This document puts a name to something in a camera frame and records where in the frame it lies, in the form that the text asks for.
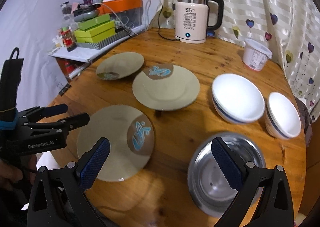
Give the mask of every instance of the spice jar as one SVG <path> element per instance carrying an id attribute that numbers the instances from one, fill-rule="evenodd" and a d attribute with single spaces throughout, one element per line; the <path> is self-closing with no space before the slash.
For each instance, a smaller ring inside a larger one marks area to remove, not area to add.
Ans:
<path id="1" fill-rule="evenodd" d="M 63 38 L 63 42 L 65 43 L 65 45 L 67 47 L 68 52 L 71 52 L 72 50 L 74 50 L 77 47 L 76 42 L 73 39 L 72 32 L 70 29 L 63 31 L 61 33 L 61 35 Z"/>

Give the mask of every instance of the kettle base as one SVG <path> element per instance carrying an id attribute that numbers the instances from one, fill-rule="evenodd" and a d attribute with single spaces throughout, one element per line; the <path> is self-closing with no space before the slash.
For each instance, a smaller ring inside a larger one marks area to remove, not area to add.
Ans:
<path id="1" fill-rule="evenodd" d="M 174 37 L 175 37 L 175 39 L 179 39 L 180 42 L 189 43 L 189 44 L 202 44 L 205 42 L 205 39 L 203 39 L 203 40 L 190 40 L 190 39 L 178 37 L 176 35 Z"/>

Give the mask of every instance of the electric kettle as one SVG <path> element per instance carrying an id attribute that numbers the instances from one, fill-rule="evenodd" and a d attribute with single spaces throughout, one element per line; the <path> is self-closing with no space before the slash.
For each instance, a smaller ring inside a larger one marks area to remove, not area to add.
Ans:
<path id="1" fill-rule="evenodd" d="M 214 26 L 208 26 L 208 1 L 218 4 L 218 19 Z M 178 0 L 175 5 L 175 38 L 185 43 L 204 43 L 207 28 L 216 30 L 221 26 L 223 7 L 223 0 Z"/>

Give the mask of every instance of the red heart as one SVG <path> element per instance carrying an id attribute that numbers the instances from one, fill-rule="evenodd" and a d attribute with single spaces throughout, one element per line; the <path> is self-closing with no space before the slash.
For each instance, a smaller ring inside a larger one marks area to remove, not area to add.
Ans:
<path id="1" fill-rule="evenodd" d="M 269 34 L 268 32 L 266 32 L 266 33 L 265 33 L 265 37 L 266 37 L 266 40 L 267 40 L 267 41 L 270 41 L 271 38 L 272 38 L 272 35 Z"/>

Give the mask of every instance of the screw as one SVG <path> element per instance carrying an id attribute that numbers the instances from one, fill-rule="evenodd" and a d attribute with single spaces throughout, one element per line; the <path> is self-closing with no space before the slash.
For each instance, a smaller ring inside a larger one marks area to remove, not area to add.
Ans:
<path id="1" fill-rule="evenodd" d="M 283 171 L 283 170 L 284 170 L 283 166 L 281 166 L 281 165 L 278 165 L 278 166 L 277 166 L 277 169 L 278 169 L 279 171 Z"/>
<path id="2" fill-rule="evenodd" d="M 75 165 L 76 165 L 76 163 L 72 161 L 72 162 L 69 162 L 69 163 L 67 164 L 67 167 L 73 168 L 73 167 L 75 167 Z"/>
<path id="3" fill-rule="evenodd" d="M 43 172 L 45 169 L 46 169 L 45 166 L 41 166 L 41 167 L 39 167 L 38 171 L 39 171 L 39 172 Z"/>
<path id="4" fill-rule="evenodd" d="M 254 166 L 255 166 L 255 164 L 253 162 L 251 162 L 251 161 L 248 161 L 246 163 L 246 165 L 247 165 L 248 168 L 254 168 Z"/>

